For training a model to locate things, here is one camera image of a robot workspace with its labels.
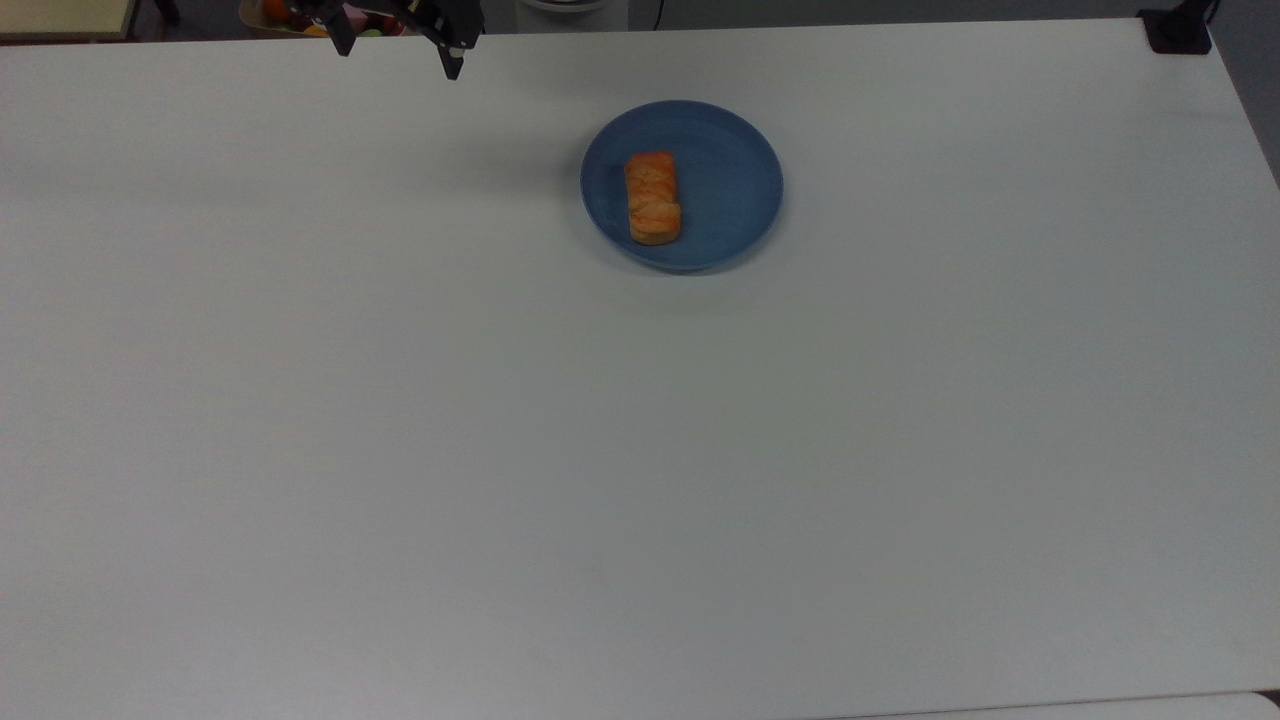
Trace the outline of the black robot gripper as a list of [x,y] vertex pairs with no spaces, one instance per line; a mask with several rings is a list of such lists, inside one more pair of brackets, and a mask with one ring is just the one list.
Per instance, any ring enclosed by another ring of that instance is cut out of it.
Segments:
[[[465,54],[485,33],[480,1],[355,0],[355,5],[380,15],[407,14],[404,23],[436,46],[451,81],[460,78]],[[291,12],[324,29],[340,56],[351,54],[357,33],[342,1],[291,1]]]

